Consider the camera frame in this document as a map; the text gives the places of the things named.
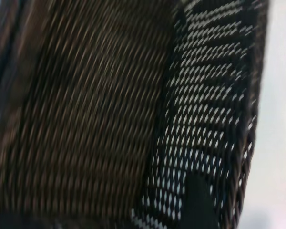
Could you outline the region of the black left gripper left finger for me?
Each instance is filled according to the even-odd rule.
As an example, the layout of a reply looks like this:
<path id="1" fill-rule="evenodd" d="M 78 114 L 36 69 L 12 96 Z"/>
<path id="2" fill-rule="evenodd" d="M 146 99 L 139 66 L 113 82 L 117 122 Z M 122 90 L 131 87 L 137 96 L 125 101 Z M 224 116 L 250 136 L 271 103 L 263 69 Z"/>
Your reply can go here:
<path id="1" fill-rule="evenodd" d="M 0 229 L 54 229 L 55 227 L 42 219 L 19 216 L 0 216 Z"/>

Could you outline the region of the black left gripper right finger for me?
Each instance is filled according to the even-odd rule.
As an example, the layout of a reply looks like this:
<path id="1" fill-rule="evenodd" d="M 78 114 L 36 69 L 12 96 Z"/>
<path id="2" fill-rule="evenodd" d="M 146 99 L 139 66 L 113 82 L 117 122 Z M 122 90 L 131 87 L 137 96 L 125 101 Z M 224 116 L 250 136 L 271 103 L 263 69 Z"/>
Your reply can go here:
<path id="1" fill-rule="evenodd" d="M 219 228 L 207 185 L 204 179 L 196 174 L 190 174 L 187 177 L 184 227 L 186 229 Z"/>

